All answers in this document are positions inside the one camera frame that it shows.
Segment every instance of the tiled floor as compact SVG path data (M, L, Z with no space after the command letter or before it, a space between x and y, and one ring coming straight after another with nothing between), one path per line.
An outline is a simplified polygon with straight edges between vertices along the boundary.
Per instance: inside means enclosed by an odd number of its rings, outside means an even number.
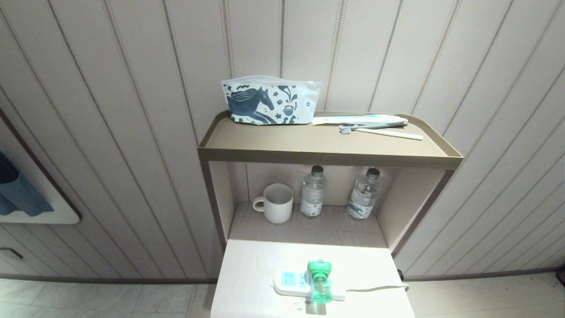
M552 273L411 282L418 318L563 318L565 288ZM215 285L104 285L0 280L0 317L210 317Z
M0 317L210 317L215 285L105 285L0 280Z

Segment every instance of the plastic bottle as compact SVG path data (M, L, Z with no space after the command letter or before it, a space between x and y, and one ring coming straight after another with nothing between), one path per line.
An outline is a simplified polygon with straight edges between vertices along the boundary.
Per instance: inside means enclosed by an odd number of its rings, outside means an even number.
M347 205L347 211L354 218L364 219L371 214L379 196L379 175L380 172L377 169L370 168L365 176L355 181L355 187L353 187L351 199Z
M313 166L312 173L306 175L304 182L302 182L302 198L300 201L300 211L302 213L307 216L317 216L320 214L326 186L327 181L324 177L324 168Z

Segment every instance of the bottle label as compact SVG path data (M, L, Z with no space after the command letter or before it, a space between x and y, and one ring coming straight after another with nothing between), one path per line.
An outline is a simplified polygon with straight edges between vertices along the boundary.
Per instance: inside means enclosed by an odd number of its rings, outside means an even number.
M352 199L349 199L349 204L347 205L347 210L349 213L356 218L367 218L373 210L373 205L370 207L364 207L355 203Z
M307 216L317 216L320 214L322 203L311 204L306 200L302 199L300 201L300 211Z

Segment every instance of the paneled wall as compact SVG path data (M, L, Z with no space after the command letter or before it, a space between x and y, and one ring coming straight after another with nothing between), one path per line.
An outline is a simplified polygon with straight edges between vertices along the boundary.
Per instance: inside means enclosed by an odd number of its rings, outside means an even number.
M83 216L2 225L28 261L0 271L216 277L196 145L219 81L254 74L322 81L318 109L419 116L466 156L406 276L561 265L562 2L0 0L0 108Z

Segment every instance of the white zipper pouch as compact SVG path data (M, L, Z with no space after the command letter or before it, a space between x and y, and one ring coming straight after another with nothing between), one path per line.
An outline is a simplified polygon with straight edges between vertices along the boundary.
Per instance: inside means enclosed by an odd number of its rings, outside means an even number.
M221 86L236 123L308 124L314 117L321 83L247 76L223 80Z

